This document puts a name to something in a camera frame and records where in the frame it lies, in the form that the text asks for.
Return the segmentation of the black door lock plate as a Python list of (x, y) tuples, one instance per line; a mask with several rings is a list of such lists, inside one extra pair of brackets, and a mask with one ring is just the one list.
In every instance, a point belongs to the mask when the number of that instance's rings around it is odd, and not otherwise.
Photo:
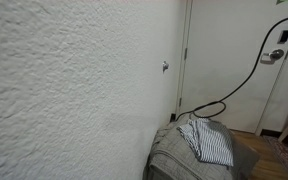
[(288, 30), (283, 30), (278, 39), (278, 44), (284, 44), (288, 40)]

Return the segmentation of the white door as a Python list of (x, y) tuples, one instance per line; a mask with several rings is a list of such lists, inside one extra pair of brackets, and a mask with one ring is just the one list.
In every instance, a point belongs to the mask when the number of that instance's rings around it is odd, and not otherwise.
[(264, 53), (288, 30), (288, 1), (191, 0), (178, 113), (194, 110), (230, 129), (253, 133), (284, 60)]

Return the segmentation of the round metal wall fixture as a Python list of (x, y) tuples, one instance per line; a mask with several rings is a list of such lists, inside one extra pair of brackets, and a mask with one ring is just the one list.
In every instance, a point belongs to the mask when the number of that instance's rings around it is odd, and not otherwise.
[(166, 61), (163, 61), (162, 63), (162, 71), (163, 73), (169, 69), (169, 63), (167, 63)]

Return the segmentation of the striped cloth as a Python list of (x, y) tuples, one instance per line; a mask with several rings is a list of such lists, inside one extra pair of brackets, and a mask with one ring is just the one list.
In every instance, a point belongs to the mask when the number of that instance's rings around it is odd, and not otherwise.
[(206, 118), (189, 119), (177, 130), (200, 162), (233, 166), (233, 140), (221, 123)]

